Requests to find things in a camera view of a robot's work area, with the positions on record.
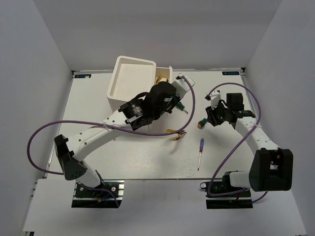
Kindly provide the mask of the green orange stubby screwdriver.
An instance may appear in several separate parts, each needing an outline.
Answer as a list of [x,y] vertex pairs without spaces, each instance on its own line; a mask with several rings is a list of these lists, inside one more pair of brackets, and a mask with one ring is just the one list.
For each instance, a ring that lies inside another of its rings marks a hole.
[[197,127],[201,129],[201,128],[203,128],[206,125],[206,123],[207,123],[207,118],[204,118],[204,119],[202,119],[201,121],[198,122]]

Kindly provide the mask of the yellow needle-nose pliers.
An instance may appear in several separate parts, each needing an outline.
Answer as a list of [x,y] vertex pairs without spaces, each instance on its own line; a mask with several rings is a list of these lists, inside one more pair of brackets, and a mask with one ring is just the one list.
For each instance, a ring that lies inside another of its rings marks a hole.
[[[175,130],[174,129],[167,129],[166,131],[165,131],[165,133],[173,133],[173,132],[175,132]],[[177,140],[179,140],[179,139],[181,139],[184,135],[186,135],[186,131],[185,130],[182,130],[182,131],[180,131],[180,132],[177,132],[177,136],[175,137],[175,138],[173,138],[172,140],[173,141],[177,141]]]
[[169,83],[169,78],[168,77],[163,77],[163,76],[158,76],[158,78],[156,79],[156,85],[160,82],[167,82]]

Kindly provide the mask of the white drawer cabinet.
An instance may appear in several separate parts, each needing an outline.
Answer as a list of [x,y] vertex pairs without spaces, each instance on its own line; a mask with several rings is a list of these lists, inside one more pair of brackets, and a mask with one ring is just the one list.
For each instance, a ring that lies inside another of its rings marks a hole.
[[154,85],[156,63],[151,60],[119,56],[107,91],[112,112]]

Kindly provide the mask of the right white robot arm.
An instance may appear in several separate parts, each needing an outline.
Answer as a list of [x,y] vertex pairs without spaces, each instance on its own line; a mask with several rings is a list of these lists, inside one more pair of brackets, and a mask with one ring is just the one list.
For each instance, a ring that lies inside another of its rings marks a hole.
[[292,186],[293,153],[274,143],[258,126],[252,111],[245,110],[241,93],[228,93],[221,99],[219,91],[205,97],[211,102],[206,108],[207,121],[212,126],[229,123],[243,137],[254,154],[249,171],[226,172],[220,187],[212,194],[234,196],[241,189],[255,192],[288,191]]

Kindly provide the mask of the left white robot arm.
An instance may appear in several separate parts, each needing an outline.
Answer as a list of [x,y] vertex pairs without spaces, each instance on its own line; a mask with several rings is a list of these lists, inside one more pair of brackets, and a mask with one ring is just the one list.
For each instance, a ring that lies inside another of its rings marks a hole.
[[103,193],[104,184],[100,175],[85,162],[94,150],[120,136],[121,128],[132,131],[151,124],[164,113],[171,113],[176,104],[184,97],[187,88],[173,83],[160,82],[149,92],[142,92],[121,105],[103,126],[93,126],[69,138],[58,135],[54,139],[56,156],[66,180],[77,180],[87,186],[93,196]]

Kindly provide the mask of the green stubby flathead screwdriver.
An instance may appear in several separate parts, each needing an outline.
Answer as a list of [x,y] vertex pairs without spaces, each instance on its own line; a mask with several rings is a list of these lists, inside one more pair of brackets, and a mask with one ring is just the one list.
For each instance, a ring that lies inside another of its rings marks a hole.
[[183,111],[186,114],[188,114],[188,111],[185,109],[185,106],[181,102],[177,103],[176,108],[178,108],[180,111]]

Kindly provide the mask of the blue red precision screwdriver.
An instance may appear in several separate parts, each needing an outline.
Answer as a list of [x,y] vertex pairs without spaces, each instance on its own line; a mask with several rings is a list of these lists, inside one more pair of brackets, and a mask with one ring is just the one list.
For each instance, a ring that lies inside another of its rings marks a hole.
[[201,156],[202,156],[203,148],[204,148],[204,139],[201,138],[200,143],[199,143],[199,158],[198,158],[198,166],[197,166],[198,171],[200,169],[200,162],[201,162]]

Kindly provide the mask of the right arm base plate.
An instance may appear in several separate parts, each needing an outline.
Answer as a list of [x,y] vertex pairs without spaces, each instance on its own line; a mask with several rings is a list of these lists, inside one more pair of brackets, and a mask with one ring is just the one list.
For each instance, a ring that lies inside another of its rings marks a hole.
[[210,196],[207,192],[210,182],[205,181],[200,183],[200,190],[206,193],[206,208],[207,209],[249,209],[253,208],[252,196],[249,190],[233,195],[226,195],[227,192],[241,190],[242,188],[232,187],[228,189],[222,181],[214,181],[211,187],[211,192],[214,194],[224,194],[224,196]]

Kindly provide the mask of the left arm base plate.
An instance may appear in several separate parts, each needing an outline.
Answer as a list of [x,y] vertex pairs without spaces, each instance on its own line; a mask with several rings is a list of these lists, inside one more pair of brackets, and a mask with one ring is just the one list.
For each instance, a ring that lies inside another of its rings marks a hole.
[[119,208],[124,195],[124,180],[108,180],[104,182],[103,189],[106,191],[95,191],[85,188],[76,182],[72,208]]

